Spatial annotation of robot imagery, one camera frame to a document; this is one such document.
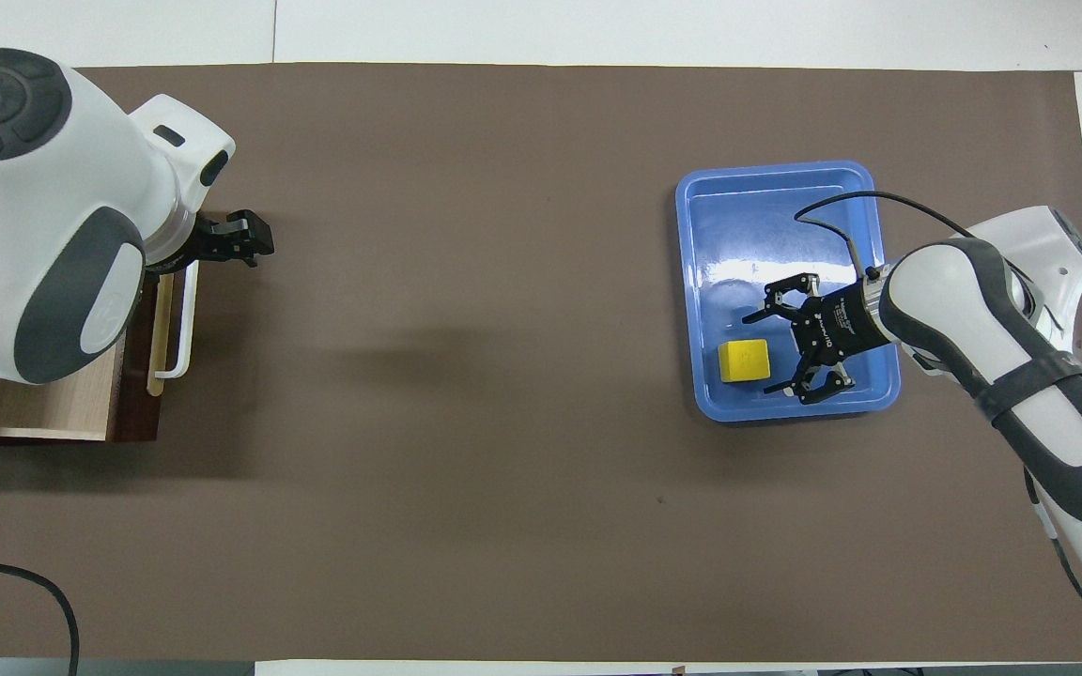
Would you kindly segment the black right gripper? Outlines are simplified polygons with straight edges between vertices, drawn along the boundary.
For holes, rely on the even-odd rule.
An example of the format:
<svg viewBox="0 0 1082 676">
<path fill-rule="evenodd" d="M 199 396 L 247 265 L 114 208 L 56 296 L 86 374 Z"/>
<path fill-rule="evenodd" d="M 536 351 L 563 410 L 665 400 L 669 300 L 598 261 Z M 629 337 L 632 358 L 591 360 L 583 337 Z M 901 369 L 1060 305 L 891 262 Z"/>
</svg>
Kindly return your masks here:
<svg viewBox="0 0 1082 676">
<path fill-rule="evenodd" d="M 765 296 L 743 324 L 756 324 L 771 316 L 793 324 L 799 355 L 809 362 L 799 364 L 793 375 L 764 387 L 764 395 L 782 394 L 803 406 L 820 405 L 858 384 L 842 361 L 863 352 L 887 346 L 890 339 L 869 312 L 867 286 L 849 284 L 821 296 L 820 277 L 802 271 L 764 287 Z M 799 294 L 803 302 L 786 302 Z"/>
</svg>

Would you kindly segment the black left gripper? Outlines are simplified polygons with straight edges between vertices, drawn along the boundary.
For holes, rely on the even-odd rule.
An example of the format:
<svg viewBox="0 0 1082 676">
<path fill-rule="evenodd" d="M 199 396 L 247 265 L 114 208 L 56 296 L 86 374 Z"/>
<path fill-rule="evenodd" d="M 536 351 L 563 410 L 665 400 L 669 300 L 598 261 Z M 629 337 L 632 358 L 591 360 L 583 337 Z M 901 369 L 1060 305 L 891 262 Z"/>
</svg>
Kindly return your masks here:
<svg viewBox="0 0 1082 676">
<path fill-rule="evenodd" d="M 184 243 L 184 267 L 199 261 L 245 262 L 249 269 L 258 267 L 258 257 L 275 252 L 270 226 L 250 209 L 229 211 L 224 215 L 224 235 L 215 234 L 215 220 L 197 214 Z"/>
</svg>

